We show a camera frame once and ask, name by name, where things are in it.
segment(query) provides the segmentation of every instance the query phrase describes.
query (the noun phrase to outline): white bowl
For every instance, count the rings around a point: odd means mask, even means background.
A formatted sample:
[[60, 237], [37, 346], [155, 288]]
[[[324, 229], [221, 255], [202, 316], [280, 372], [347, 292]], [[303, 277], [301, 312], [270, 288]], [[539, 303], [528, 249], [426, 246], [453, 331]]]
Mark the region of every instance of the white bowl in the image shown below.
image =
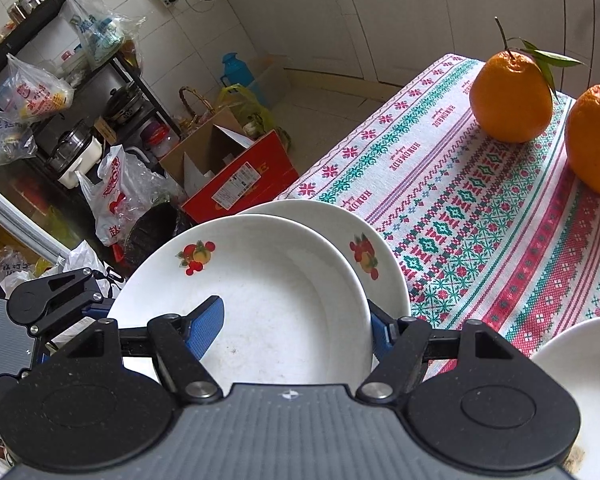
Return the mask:
[[393, 251], [362, 218], [325, 202], [298, 199], [267, 202], [244, 213], [287, 218], [320, 233], [346, 258], [371, 301], [395, 319], [411, 315], [407, 283]]
[[600, 480], [600, 317], [581, 322], [531, 357], [576, 400], [582, 424], [568, 471]]
[[[203, 269], [189, 275], [181, 262], [192, 257]], [[273, 216], [220, 218], [170, 240], [136, 270], [109, 315], [120, 328], [144, 326], [188, 314], [212, 295], [224, 301], [224, 326], [201, 362], [225, 394], [237, 382], [355, 391], [371, 370], [370, 314], [355, 273], [318, 233]], [[155, 378], [151, 359], [125, 358], [125, 366]]]

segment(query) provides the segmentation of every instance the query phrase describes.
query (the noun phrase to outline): open box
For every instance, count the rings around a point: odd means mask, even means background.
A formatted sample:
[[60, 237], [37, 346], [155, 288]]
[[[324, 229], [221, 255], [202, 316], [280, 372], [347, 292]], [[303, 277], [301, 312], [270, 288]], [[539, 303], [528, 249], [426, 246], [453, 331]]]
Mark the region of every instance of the open box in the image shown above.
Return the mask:
[[269, 202], [298, 179], [278, 135], [272, 131], [253, 142], [228, 108], [160, 159], [160, 165], [181, 186], [185, 154], [200, 173], [214, 174], [182, 206], [198, 223]]

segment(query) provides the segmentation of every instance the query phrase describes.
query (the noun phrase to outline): table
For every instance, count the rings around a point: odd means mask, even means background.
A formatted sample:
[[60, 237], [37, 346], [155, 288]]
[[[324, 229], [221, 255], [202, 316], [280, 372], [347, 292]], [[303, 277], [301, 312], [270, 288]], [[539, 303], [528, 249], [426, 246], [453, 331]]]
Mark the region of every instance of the table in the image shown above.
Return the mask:
[[558, 94], [537, 139], [497, 142], [469, 106], [481, 66], [442, 57], [280, 198], [365, 219], [400, 263], [414, 316], [435, 328], [481, 319], [528, 356], [600, 316], [600, 195], [567, 165], [574, 100]]

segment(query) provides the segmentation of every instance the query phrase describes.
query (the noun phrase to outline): dirt stain on bowl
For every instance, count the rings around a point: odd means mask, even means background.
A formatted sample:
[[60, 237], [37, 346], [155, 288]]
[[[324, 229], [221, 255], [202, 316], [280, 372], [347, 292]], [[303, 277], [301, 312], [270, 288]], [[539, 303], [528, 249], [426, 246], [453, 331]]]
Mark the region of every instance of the dirt stain on bowl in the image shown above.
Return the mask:
[[570, 475], [575, 476], [582, 467], [584, 455], [584, 450], [577, 444], [574, 444], [573, 447], [571, 447], [569, 456], [564, 462], [562, 462], [562, 468]]

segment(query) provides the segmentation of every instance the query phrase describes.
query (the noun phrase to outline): floor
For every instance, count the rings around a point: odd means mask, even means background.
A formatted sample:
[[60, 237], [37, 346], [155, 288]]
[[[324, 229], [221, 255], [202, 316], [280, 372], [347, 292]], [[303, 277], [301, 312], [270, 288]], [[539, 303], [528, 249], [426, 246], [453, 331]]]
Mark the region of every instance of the floor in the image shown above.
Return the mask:
[[328, 90], [292, 88], [272, 111], [291, 136], [289, 158], [303, 174], [382, 104]]

